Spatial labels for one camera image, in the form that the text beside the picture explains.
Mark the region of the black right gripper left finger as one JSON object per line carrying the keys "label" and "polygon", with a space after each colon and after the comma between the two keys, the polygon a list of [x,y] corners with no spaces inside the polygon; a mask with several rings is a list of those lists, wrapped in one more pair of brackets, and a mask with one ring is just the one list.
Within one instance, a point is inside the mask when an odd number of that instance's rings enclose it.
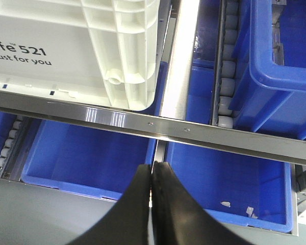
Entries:
{"label": "black right gripper left finger", "polygon": [[71,244],[148,244],[150,166],[141,164],[113,207]]}

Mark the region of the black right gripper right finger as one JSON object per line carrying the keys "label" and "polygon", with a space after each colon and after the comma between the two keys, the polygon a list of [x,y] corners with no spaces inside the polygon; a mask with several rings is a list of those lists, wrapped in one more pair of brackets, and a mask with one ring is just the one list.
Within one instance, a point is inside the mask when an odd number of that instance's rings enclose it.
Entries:
{"label": "black right gripper right finger", "polygon": [[211,217],[167,162],[152,170],[152,227],[156,244],[250,243]]}

